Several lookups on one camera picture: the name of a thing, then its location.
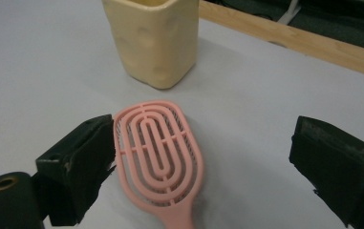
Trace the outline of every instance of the cup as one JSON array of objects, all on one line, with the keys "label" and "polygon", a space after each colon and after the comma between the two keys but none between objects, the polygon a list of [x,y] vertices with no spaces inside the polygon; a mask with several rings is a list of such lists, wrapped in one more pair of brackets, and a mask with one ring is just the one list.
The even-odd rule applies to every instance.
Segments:
[{"label": "cup", "polygon": [[102,0],[125,71],[157,89],[196,63],[199,0]]}]

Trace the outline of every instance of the screw hole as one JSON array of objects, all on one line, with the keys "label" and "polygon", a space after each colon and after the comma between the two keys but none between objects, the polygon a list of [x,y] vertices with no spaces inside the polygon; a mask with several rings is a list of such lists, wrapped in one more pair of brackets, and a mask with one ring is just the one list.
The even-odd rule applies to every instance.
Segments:
[{"label": "screw hole", "polygon": [[0,179],[0,191],[11,188],[17,182],[17,177],[4,177]]}]

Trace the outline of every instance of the white table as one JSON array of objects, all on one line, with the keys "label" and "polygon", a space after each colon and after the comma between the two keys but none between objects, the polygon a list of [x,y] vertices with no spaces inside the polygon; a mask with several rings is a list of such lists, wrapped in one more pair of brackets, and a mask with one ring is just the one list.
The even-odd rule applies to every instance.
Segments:
[{"label": "white table", "polygon": [[[86,119],[169,99],[205,160],[197,228],[344,228],[289,163],[290,138],[306,115],[364,140],[364,74],[203,20],[199,40],[194,69],[158,91],[125,73],[98,0],[0,0],[0,175],[34,174]],[[113,173],[77,228],[162,226]]]}]

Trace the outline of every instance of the brush head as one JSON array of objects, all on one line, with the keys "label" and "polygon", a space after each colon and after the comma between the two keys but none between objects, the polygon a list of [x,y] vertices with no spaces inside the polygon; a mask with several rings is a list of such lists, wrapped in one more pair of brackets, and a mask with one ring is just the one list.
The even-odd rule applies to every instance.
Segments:
[{"label": "brush head", "polygon": [[199,192],[203,159],[181,109],[140,103],[116,114],[116,162],[123,190],[142,210],[188,202]]}]

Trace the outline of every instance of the brush handle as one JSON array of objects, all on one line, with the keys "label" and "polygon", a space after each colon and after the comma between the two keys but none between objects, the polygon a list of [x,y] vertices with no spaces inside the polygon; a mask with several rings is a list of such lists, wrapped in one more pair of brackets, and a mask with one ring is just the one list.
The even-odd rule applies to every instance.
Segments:
[{"label": "brush handle", "polygon": [[191,207],[166,208],[158,217],[166,229],[194,229]]}]

